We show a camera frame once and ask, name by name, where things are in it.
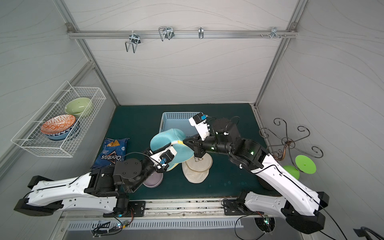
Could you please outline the cream mesh laundry bag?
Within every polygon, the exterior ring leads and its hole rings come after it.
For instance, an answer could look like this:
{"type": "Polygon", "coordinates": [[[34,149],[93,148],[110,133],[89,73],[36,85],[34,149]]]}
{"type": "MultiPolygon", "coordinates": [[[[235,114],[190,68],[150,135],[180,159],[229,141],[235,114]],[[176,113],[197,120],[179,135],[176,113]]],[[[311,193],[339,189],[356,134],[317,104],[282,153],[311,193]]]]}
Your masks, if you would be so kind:
{"type": "Polygon", "coordinates": [[[202,158],[191,157],[182,163],[185,178],[192,184],[202,183],[209,175],[213,158],[206,153],[202,158]]]}

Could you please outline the teal mesh laundry bag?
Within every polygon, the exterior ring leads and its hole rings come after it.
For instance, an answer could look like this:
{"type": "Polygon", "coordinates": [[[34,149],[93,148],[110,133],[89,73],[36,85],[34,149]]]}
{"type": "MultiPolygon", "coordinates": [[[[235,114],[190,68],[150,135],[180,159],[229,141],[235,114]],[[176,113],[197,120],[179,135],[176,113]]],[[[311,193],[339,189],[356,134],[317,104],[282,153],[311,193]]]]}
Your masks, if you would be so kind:
{"type": "Polygon", "coordinates": [[[167,172],[175,166],[181,164],[194,156],[194,151],[183,143],[186,135],[179,129],[170,129],[155,135],[150,142],[152,152],[158,151],[164,147],[170,149],[174,158],[168,163],[167,172]]]}

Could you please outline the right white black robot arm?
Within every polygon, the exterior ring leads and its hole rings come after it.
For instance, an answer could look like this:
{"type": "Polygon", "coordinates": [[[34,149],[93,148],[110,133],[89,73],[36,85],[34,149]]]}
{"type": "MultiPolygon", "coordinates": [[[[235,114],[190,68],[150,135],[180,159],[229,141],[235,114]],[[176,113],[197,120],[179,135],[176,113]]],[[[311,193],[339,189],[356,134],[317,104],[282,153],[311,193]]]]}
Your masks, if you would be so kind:
{"type": "Polygon", "coordinates": [[[206,153],[226,155],[240,169],[268,183],[280,196],[272,197],[245,192],[237,199],[239,208],[280,217],[295,230],[312,234],[324,229],[326,217],[321,210],[329,203],[329,196],[316,192],[289,174],[259,143],[244,139],[236,124],[227,118],[208,122],[202,113],[189,118],[197,134],[186,138],[184,144],[195,157],[206,153]]]}

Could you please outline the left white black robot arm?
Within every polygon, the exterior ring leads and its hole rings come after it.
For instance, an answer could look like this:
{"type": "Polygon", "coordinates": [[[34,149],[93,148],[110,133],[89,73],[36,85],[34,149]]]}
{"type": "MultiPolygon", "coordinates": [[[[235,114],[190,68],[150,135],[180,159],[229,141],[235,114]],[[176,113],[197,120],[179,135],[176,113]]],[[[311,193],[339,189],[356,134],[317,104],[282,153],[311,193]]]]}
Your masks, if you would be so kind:
{"type": "Polygon", "coordinates": [[[138,160],[130,158],[115,165],[96,168],[79,177],[53,181],[34,176],[30,192],[14,210],[33,217],[51,216],[64,211],[99,211],[105,217],[124,217],[129,213],[129,195],[154,173],[164,173],[177,155],[174,147],[148,151],[138,160]]]}

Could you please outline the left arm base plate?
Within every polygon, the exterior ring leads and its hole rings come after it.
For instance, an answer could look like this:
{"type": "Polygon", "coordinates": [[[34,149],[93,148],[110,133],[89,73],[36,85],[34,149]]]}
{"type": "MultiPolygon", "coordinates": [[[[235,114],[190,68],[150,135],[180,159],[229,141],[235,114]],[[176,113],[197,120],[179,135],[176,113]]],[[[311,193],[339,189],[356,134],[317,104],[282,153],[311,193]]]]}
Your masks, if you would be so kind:
{"type": "Polygon", "coordinates": [[[129,201],[118,199],[111,213],[103,214],[104,218],[143,217],[146,201],[129,201]]]}

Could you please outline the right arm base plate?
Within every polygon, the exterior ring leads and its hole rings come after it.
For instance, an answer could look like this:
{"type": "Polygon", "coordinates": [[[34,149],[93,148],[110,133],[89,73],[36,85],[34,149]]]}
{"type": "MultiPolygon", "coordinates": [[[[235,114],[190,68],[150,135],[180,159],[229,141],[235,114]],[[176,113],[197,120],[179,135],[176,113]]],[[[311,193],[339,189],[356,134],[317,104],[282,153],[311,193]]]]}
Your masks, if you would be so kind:
{"type": "Polygon", "coordinates": [[[249,211],[236,200],[223,199],[221,205],[225,216],[245,216],[249,211]]]}

